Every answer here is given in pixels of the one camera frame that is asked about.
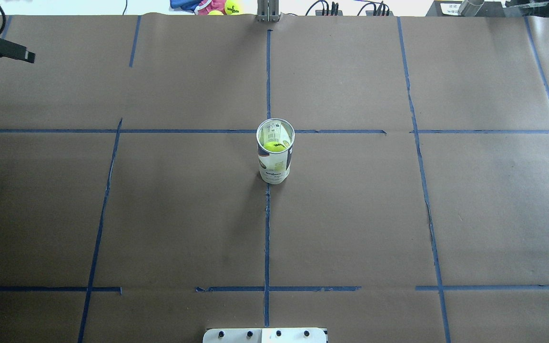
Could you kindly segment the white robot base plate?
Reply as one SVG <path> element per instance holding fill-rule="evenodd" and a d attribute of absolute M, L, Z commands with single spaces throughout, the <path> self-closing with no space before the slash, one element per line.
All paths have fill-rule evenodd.
<path fill-rule="evenodd" d="M 203 343 L 327 343 L 326 328 L 211 328 Z"/>

